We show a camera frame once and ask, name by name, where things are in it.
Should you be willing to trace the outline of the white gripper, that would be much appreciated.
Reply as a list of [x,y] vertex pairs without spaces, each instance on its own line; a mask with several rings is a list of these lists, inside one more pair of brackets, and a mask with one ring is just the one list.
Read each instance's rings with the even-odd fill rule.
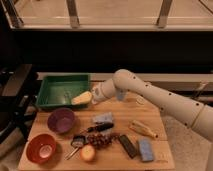
[[102,92],[101,83],[98,83],[95,85],[91,92],[86,91],[79,96],[73,98],[71,100],[72,105],[81,105],[81,104],[87,104],[92,100],[93,104],[98,104],[105,100],[105,96]]

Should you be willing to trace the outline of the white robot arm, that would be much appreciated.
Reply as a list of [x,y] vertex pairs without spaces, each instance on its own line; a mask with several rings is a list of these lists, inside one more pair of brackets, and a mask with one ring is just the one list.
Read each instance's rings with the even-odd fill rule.
[[200,136],[213,142],[213,107],[146,83],[126,69],[117,70],[112,78],[98,83],[91,91],[74,97],[71,104],[97,104],[114,96],[122,100],[127,91],[142,96],[166,114],[170,114]]

